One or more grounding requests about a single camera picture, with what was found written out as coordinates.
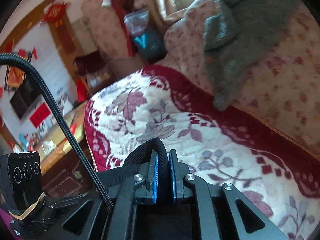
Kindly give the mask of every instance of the tan rubber band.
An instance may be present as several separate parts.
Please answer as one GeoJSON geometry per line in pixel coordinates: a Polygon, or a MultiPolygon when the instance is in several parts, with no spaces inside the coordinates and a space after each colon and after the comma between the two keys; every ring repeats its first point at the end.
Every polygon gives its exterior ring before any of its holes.
{"type": "Polygon", "coordinates": [[[29,215],[29,213],[37,206],[37,204],[44,198],[44,196],[45,196],[45,193],[42,192],[42,194],[41,194],[40,197],[38,198],[38,201],[37,201],[36,203],[32,204],[30,207],[28,207],[28,208],[26,209],[26,211],[23,212],[23,214],[21,214],[20,216],[14,215],[14,214],[12,214],[12,213],[9,211],[10,215],[12,215],[12,216],[13,216],[14,218],[16,218],[16,219],[23,220],[23,219],[24,219],[27,215],[29,215]]]}

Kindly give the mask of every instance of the floral blanket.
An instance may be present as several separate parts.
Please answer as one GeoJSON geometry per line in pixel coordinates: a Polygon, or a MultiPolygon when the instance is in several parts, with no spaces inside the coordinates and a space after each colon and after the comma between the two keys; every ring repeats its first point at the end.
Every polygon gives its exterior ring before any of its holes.
{"type": "Polygon", "coordinates": [[[219,112],[212,95],[172,68],[148,66],[95,94],[85,132],[95,169],[121,166],[159,137],[208,183],[233,183],[289,239],[320,221],[320,162],[249,114],[219,112]]]}

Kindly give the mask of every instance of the triangular cutout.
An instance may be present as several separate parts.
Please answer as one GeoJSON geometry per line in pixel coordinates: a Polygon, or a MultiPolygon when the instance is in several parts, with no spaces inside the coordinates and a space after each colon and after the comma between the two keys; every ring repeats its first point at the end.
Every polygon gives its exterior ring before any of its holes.
{"type": "Polygon", "coordinates": [[[93,201],[84,203],[63,223],[62,228],[79,236],[88,219],[92,206],[93,201]]]}
{"type": "Polygon", "coordinates": [[[236,205],[248,234],[265,227],[264,222],[241,199],[236,199],[236,205]]]}

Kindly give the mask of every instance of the wooden cabinet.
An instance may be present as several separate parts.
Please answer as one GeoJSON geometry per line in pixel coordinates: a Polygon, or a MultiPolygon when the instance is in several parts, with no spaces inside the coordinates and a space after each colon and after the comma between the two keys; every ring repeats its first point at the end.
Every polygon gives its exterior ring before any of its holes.
{"type": "MultiPolygon", "coordinates": [[[[84,138],[80,143],[90,161],[91,154],[84,138]]],[[[78,156],[71,150],[42,177],[43,191],[49,197],[84,194],[93,189],[93,183],[78,156]]]]}

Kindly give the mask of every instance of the purple fabric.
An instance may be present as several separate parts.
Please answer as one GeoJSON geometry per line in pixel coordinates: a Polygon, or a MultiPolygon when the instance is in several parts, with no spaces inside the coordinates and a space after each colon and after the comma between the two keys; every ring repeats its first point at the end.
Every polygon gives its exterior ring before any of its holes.
{"type": "Polygon", "coordinates": [[[11,232],[11,234],[13,235],[15,240],[23,240],[22,238],[18,237],[11,229],[10,227],[10,222],[12,221],[12,216],[7,214],[6,212],[4,212],[1,208],[0,208],[0,216],[3,220],[3,222],[5,223],[5,225],[7,226],[7,228],[9,229],[9,231],[11,232]]]}

